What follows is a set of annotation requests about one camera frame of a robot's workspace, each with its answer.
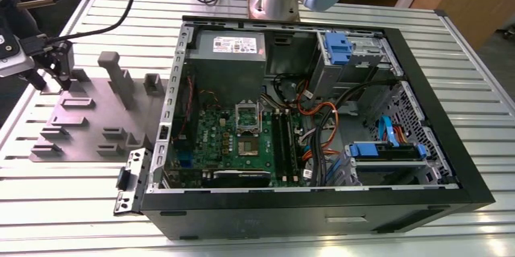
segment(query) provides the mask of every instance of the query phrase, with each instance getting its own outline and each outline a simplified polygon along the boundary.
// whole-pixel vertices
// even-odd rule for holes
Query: black cable on table
[[[91,35],[97,35],[97,34],[103,34],[103,33],[107,33],[109,31],[112,31],[113,29],[116,29],[121,25],[123,21],[127,19],[127,16],[129,15],[129,11],[131,11],[133,2],[135,2],[135,0],[128,0],[127,7],[125,7],[125,10],[123,12],[123,15],[121,15],[119,21],[113,25],[111,25],[109,27],[99,29],[99,30],[95,30],[95,31],[89,31],[89,32],[85,32],[85,33],[76,33],[73,35],[67,35],[67,36],[60,36],[60,37],[49,38],[47,43],[51,44],[51,43],[56,43],[56,42],[65,41],[65,40],[69,40],[69,39],[76,39],[76,38],[80,38],[80,37],[85,37],[85,36],[91,36]]]

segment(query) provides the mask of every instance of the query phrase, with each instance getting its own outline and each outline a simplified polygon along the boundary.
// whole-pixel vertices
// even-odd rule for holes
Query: floor
[[[40,27],[48,35],[57,35],[80,0],[63,0],[57,5],[37,9]],[[479,50],[479,56],[510,96],[515,98],[515,41],[496,33]],[[0,78],[0,126],[3,125],[27,84],[16,77]]]

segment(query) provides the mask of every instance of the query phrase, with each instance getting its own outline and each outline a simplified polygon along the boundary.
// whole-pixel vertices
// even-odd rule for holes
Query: blue plastic latch
[[[360,156],[379,156],[375,144],[356,144]]]
[[[399,143],[398,143],[396,138],[395,138],[392,120],[386,115],[383,115],[379,119],[379,127],[378,127],[379,140],[383,139],[384,131],[386,131],[386,135],[388,137],[388,141],[392,143],[394,147],[399,147]]]
[[[331,55],[332,65],[345,65],[352,56],[352,44],[345,34],[325,33],[327,51]]]
[[[351,144],[348,146],[348,150],[351,151],[351,156],[359,156],[360,155],[360,152],[358,151],[358,145]]]
[[[181,168],[192,167],[193,155],[188,151],[177,151],[177,160]]]
[[[424,159],[427,157],[426,146],[423,144],[418,144],[416,149],[419,150],[420,159]]]

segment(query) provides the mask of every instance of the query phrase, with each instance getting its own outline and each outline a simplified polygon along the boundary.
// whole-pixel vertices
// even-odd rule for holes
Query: side panel
[[[172,240],[406,232],[459,206],[355,206],[147,211]]]

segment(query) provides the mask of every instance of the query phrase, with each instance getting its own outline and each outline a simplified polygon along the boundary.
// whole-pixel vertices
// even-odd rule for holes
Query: ram slot
[[[295,155],[295,147],[292,133],[289,115],[283,114],[280,116],[280,141],[283,144],[283,162],[285,163],[285,174],[288,181],[293,181],[295,158],[292,158],[292,156]]]
[[[273,144],[273,163],[275,163],[275,177],[283,180],[285,177],[284,171],[284,151],[281,143],[280,121],[279,115],[272,116],[272,144]]]

